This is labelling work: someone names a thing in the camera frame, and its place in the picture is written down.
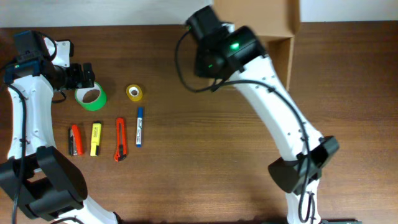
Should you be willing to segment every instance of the white wall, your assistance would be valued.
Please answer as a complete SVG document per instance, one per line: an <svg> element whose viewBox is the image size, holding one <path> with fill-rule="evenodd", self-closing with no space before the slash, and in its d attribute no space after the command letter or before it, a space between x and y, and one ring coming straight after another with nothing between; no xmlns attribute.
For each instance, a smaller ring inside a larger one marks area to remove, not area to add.
<svg viewBox="0 0 398 224"><path fill-rule="evenodd" d="M302 22L398 20L398 0L301 0Z"/></svg>
<svg viewBox="0 0 398 224"><path fill-rule="evenodd" d="M212 0L0 0L0 27L183 24Z"/></svg>

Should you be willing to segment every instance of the brown wooden tabletop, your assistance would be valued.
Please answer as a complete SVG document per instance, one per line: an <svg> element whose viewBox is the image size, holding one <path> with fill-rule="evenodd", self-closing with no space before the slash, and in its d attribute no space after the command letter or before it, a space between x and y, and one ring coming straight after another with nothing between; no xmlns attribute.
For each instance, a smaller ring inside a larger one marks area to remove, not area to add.
<svg viewBox="0 0 398 224"><path fill-rule="evenodd" d="M1 65L15 55L11 35L0 29ZM72 62L91 62L108 101L86 111L68 91L52 105L57 149L67 155L67 130L78 124L86 153L69 157L85 176L88 192L125 220L212 222L283 218L283 191L267 166L279 158L266 127L236 90L194 94L180 84L174 48L178 26L39 28L75 44ZM192 75L195 44L184 41L181 65ZM303 24L295 42L290 93L340 150L323 170L318 209L324 219L365 223L398 220L398 23ZM138 84L144 99L131 102L126 87ZM12 107L0 95L0 162L12 134ZM137 107L145 107L143 147L135 147ZM115 162L117 117L126 119L129 154ZM91 125L103 122L100 155L89 156ZM10 223L12 201L0 190L0 223ZM19 223L28 220L18 213Z"/></svg>

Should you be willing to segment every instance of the green light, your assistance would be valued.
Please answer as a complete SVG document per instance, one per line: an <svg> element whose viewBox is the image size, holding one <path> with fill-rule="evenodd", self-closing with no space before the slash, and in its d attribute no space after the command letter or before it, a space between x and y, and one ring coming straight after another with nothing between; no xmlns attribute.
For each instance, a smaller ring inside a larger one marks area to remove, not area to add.
<svg viewBox="0 0 398 224"><path fill-rule="evenodd" d="M239 43L233 43L231 46L229 46L232 50L238 50L239 49Z"/></svg>

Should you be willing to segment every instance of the open box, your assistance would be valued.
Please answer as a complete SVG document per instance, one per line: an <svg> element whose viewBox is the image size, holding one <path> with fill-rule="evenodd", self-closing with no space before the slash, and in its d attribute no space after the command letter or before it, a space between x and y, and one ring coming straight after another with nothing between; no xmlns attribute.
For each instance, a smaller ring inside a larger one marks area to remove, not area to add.
<svg viewBox="0 0 398 224"><path fill-rule="evenodd" d="M268 49L281 82L289 90L294 35L300 28L299 0L214 0L219 20L250 27Z"/></svg>

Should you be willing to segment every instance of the roll of tape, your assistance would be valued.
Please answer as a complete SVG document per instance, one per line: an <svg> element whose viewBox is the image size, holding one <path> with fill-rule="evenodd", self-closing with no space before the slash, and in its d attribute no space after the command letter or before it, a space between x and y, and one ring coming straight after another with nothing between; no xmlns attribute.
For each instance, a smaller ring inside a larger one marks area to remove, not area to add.
<svg viewBox="0 0 398 224"><path fill-rule="evenodd" d="M91 90L99 90L99 95L98 95L97 99L95 99L94 101L92 101L90 103L84 103L83 102L84 96ZM99 110L106 103L106 94L105 94L104 90L101 88L101 86L98 83L96 83L96 82L94 82L94 87L93 88L84 88L84 89L76 90L75 98L76 98L76 101L84 109L89 110L89 111Z"/></svg>
<svg viewBox="0 0 398 224"><path fill-rule="evenodd" d="M126 89L126 94L131 101L140 101L143 94L138 85L129 85Z"/></svg>

